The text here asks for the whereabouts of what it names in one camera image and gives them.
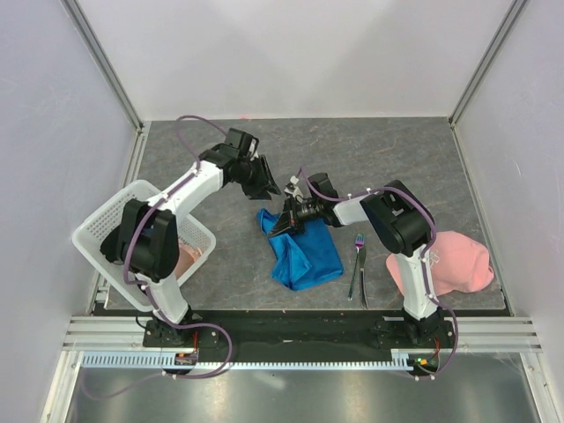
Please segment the blue cloth napkin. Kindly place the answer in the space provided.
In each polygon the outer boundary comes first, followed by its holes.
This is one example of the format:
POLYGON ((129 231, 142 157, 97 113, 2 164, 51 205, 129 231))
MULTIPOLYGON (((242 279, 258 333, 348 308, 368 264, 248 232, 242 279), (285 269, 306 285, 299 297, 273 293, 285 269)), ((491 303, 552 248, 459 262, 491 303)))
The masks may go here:
POLYGON ((275 256, 271 277, 292 291, 319 286, 344 273, 330 231, 321 219, 307 222, 302 234, 281 234, 268 242, 275 256))

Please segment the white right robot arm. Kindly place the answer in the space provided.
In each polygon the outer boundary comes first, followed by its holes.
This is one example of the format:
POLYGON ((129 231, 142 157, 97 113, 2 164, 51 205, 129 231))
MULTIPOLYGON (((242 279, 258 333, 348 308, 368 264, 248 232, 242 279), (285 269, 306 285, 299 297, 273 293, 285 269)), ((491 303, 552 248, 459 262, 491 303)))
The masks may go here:
POLYGON ((381 244, 397 260, 404 292, 405 340, 413 346, 426 345, 435 336, 433 322, 437 312, 431 287, 428 250, 436 238, 434 220, 422 203, 399 180, 383 187, 366 189, 358 195, 340 197, 326 173, 307 179, 310 196, 297 193, 297 181, 286 187, 283 211, 268 236, 301 234, 309 221, 322 220, 328 226, 350 226, 369 222, 381 244))

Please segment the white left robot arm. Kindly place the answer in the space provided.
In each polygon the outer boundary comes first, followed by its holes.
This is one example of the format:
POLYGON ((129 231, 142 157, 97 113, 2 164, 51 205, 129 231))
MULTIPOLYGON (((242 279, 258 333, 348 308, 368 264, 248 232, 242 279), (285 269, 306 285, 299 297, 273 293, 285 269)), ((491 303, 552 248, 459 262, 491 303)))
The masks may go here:
POLYGON ((165 322, 163 337, 184 346, 193 325, 183 318, 189 311, 174 269, 180 258, 178 223, 208 196, 235 182, 251 200, 267 200, 281 193, 259 141, 220 143, 201 153, 192 167, 170 187, 148 200, 130 200, 123 208, 115 255, 122 262, 126 285, 139 286, 153 313, 165 322))

